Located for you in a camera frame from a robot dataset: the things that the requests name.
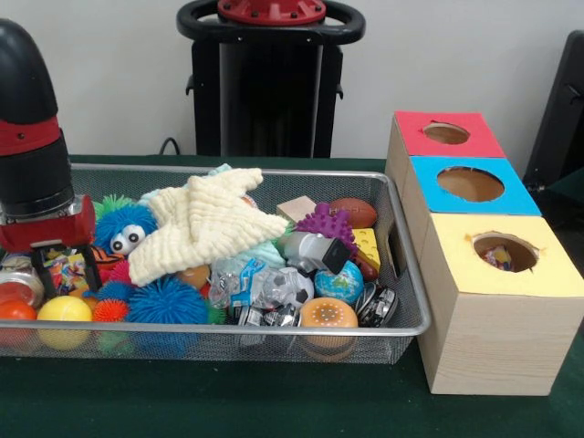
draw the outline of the black cable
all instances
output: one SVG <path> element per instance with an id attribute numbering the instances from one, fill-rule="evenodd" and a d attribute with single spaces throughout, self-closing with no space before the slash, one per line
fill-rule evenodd
<path id="1" fill-rule="evenodd" d="M 176 154 L 181 155 L 181 148 L 179 147 L 179 143 L 177 143 L 173 137 L 169 137 L 168 139 L 162 142 L 161 150 L 158 152 L 159 155 L 164 154 L 164 151 L 166 150 L 166 146 L 168 145 L 168 143 L 172 143 L 172 146 L 174 146 L 174 151 L 176 152 Z"/>

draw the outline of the yellow box top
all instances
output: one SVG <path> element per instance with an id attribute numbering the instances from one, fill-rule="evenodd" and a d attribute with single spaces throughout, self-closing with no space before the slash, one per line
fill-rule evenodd
<path id="1" fill-rule="evenodd" d="M 584 280 L 545 219 L 486 214 L 431 214 L 431 217 L 461 292 L 584 297 Z M 510 256 L 516 272 L 487 263 L 482 258 L 487 252 L 501 265 Z"/>

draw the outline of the black handle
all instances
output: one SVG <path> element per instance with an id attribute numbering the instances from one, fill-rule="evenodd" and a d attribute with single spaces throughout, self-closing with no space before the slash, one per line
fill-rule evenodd
<path id="1" fill-rule="evenodd" d="M 0 18 L 0 120 L 33 124 L 57 115 L 45 61 L 24 28 Z"/>
<path id="2" fill-rule="evenodd" d="M 250 26 L 232 21 L 201 21 L 217 14 L 216 0 L 196 0 L 183 6 L 177 16 L 179 32 L 187 38 L 219 43 L 289 42 L 296 44 L 340 46 L 359 41 L 365 34 L 365 17 L 357 9 L 337 2 L 325 2 L 327 17 L 343 23 L 328 26 L 324 23 L 305 26 Z"/>

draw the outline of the yellow cheese toy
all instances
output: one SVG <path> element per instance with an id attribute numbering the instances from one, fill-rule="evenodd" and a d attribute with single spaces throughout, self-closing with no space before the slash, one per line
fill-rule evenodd
<path id="1" fill-rule="evenodd" d="M 361 258 L 367 260 L 372 267 L 380 271 L 381 261 L 380 253 L 377 250 L 377 241 L 375 240 L 375 232 L 372 228 L 361 228 L 353 230 L 355 235 L 355 244 L 359 248 L 359 255 Z"/>

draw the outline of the wooden box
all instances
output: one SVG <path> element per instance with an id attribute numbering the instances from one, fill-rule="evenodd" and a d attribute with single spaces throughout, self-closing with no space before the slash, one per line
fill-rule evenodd
<path id="1" fill-rule="evenodd" d="M 505 158 L 505 153 L 481 114 L 397 111 L 385 173 L 400 195 L 412 169 L 410 156 Z"/>
<path id="2" fill-rule="evenodd" d="M 540 215 L 503 158 L 411 157 L 401 203 L 418 260 L 432 213 Z"/>
<path id="3" fill-rule="evenodd" d="M 481 258 L 497 245 L 518 272 Z M 584 280 L 543 218 L 431 214 L 421 268 L 432 393 L 549 394 L 584 316 Z"/>

